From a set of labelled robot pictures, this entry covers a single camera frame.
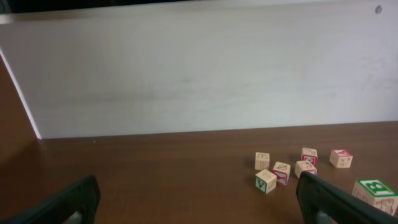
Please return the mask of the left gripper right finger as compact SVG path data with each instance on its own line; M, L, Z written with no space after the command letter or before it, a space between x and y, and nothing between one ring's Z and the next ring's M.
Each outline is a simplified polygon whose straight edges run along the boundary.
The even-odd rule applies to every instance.
M301 173L296 196L306 224L397 224L397 218L309 172Z

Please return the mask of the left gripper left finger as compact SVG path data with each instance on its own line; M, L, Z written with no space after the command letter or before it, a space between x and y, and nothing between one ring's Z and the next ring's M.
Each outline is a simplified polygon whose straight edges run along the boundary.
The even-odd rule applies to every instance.
M63 223L76 212L81 215L82 223L93 223L100 197L96 177L87 175L1 224Z

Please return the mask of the wooden block red Y side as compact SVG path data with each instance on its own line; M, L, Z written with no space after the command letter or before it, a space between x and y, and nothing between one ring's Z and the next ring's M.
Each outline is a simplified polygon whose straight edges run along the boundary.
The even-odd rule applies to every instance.
M397 191L382 180L356 180L352 195L389 215L394 216L397 210Z

